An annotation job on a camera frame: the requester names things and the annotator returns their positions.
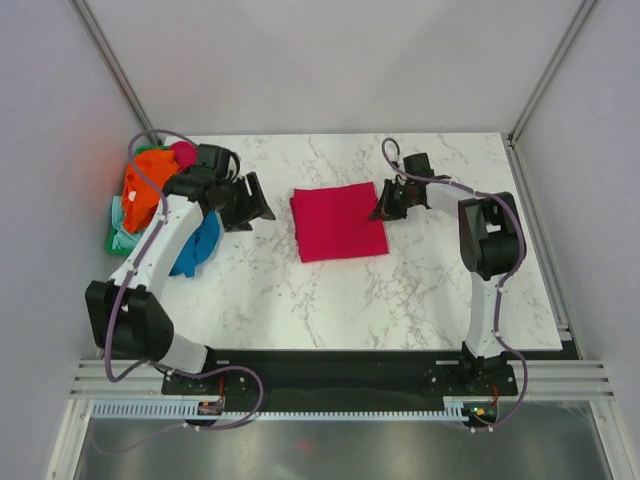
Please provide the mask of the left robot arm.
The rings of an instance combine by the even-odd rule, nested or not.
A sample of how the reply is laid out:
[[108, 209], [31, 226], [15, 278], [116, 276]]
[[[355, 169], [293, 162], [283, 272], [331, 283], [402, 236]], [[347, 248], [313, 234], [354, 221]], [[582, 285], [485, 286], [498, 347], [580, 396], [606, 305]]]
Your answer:
[[85, 300], [96, 345], [103, 351], [107, 378], [119, 382], [112, 356], [135, 367], [150, 364], [184, 375], [198, 393], [219, 382], [219, 369], [208, 360], [210, 347], [178, 334], [160, 303], [169, 273], [188, 239], [210, 214], [225, 232], [249, 231], [255, 219], [272, 221], [255, 172], [241, 174], [239, 155], [227, 148], [200, 144], [196, 161], [159, 183], [141, 179], [159, 196], [159, 204], [140, 242], [106, 281], [93, 281]]

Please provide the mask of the magenta t shirt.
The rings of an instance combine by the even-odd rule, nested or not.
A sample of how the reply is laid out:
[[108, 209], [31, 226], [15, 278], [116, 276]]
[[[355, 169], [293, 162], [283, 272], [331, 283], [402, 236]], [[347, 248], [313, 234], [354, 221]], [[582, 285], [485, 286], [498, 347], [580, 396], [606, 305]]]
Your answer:
[[174, 160], [180, 171], [193, 166], [197, 161], [198, 149], [195, 145], [189, 142], [175, 142], [169, 147], [169, 149], [173, 152]]
[[300, 260], [311, 263], [388, 254], [383, 223], [369, 218], [376, 204], [371, 182], [294, 190], [290, 207]]

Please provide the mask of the right aluminium corner post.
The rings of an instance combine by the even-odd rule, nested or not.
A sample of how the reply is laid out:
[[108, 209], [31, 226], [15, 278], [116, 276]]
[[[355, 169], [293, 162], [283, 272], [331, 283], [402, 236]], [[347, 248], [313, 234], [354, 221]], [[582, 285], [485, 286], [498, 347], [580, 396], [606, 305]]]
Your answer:
[[599, 0], [582, 0], [579, 2], [576, 11], [572, 15], [540, 77], [536, 81], [534, 88], [528, 96], [513, 127], [504, 136], [511, 149], [515, 148], [517, 141], [521, 138], [524, 130], [530, 123], [540, 102], [544, 98], [555, 77], [560, 72], [569, 52], [576, 44], [591, 15], [599, 4]]

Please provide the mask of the aluminium corner post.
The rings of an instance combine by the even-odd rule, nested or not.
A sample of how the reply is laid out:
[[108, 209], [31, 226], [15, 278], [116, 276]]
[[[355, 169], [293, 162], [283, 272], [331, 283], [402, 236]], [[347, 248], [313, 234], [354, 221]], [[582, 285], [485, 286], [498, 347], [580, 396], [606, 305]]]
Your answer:
[[534, 88], [528, 96], [513, 127], [504, 136], [511, 149], [515, 148], [517, 141], [521, 138], [524, 130], [530, 123], [540, 102], [544, 98], [555, 77], [560, 72], [569, 52], [576, 44], [591, 15], [599, 4], [599, 0], [582, 0], [579, 2], [576, 11], [572, 15], [540, 77], [536, 81]]
[[70, 0], [69, 5], [77, 15], [140, 129], [145, 131], [154, 129], [90, 3], [86, 0]]

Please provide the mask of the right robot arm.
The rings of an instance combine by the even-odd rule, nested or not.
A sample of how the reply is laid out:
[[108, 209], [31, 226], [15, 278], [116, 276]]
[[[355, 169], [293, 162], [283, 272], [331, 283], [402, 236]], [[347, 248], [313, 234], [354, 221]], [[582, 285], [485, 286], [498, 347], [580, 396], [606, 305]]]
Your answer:
[[382, 194], [369, 215], [381, 221], [401, 220], [410, 208], [423, 206], [458, 221], [459, 251], [471, 275], [469, 328], [462, 352], [468, 362], [458, 368], [458, 381], [467, 392], [483, 392], [494, 381], [488, 363], [507, 350], [500, 330], [506, 282], [526, 257], [526, 240], [514, 197], [509, 192], [475, 190], [447, 175], [437, 175], [426, 153], [385, 160], [395, 177], [384, 181]]

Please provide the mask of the right side aluminium rail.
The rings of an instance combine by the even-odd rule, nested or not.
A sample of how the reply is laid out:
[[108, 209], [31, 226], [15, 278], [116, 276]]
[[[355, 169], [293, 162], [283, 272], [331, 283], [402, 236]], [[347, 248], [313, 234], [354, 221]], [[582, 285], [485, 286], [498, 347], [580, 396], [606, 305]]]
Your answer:
[[551, 250], [547, 242], [546, 234], [537, 212], [531, 189], [525, 177], [522, 162], [510, 136], [502, 135], [505, 153], [509, 162], [511, 174], [519, 194], [521, 205], [526, 217], [533, 248], [537, 256], [537, 262], [545, 285], [551, 310], [555, 318], [556, 327], [563, 343], [568, 343], [567, 350], [575, 359], [583, 360], [584, 357], [577, 342], [576, 333], [571, 325], [571, 313], [561, 286], [559, 274]]

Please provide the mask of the orange t shirt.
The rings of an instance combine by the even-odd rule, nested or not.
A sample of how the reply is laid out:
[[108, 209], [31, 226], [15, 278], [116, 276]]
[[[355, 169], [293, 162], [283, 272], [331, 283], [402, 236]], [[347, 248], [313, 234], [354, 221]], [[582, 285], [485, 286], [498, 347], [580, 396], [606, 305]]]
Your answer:
[[[179, 167], [171, 150], [152, 148], [135, 154], [135, 164], [159, 189]], [[160, 194], [140, 174], [128, 165], [125, 170], [121, 204], [125, 212], [124, 228], [130, 233], [146, 229], [160, 202]]]

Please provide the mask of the green plastic basket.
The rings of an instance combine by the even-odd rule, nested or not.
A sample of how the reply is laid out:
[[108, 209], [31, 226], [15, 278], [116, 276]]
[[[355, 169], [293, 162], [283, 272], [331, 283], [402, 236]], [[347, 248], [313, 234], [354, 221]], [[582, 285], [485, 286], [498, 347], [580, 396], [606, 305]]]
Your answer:
[[[134, 157], [140, 157], [140, 169], [156, 187], [161, 187], [168, 176], [170, 155], [166, 147], [138, 147]], [[106, 251], [127, 256], [136, 247], [157, 209], [160, 196], [142, 180], [131, 165], [125, 169], [121, 195], [112, 198], [111, 227], [106, 240]]]

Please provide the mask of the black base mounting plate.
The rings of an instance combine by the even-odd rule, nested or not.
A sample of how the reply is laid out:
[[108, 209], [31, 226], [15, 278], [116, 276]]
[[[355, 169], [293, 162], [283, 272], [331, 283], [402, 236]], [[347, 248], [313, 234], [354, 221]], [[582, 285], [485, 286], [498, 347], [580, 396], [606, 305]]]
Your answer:
[[447, 397], [519, 393], [506, 354], [474, 369], [457, 351], [217, 350], [207, 370], [236, 371], [194, 380], [165, 378], [165, 395], [220, 394], [244, 411], [275, 407], [426, 407]]

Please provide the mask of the blue t shirt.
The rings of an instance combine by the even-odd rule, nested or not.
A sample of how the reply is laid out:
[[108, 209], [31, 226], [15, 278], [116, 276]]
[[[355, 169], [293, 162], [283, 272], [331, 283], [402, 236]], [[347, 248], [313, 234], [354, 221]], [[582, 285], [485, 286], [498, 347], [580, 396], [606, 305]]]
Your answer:
[[184, 244], [169, 275], [193, 278], [197, 267], [213, 254], [221, 235], [222, 228], [218, 215], [215, 212], [209, 212]]

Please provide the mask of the light teal t shirt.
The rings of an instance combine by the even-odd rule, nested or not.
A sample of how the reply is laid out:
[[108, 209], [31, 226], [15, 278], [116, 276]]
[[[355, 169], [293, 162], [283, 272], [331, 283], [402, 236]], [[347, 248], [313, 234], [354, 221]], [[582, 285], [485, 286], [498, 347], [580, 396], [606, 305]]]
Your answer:
[[130, 233], [124, 228], [125, 212], [121, 204], [121, 197], [114, 196], [111, 204], [111, 230], [107, 245], [112, 251], [123, 254], [135, 249], [143, 236], [142, 232]]

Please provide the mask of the left aluminium corner post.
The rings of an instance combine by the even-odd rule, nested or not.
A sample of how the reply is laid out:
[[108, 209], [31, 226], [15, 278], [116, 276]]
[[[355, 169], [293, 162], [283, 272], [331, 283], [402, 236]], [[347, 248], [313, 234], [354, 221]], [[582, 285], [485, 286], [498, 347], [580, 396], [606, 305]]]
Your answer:
[[77, 15], [140, 129], [145, 131], [154, 129], [90, 3], [86, 0], [70, 0], [69, 5]]

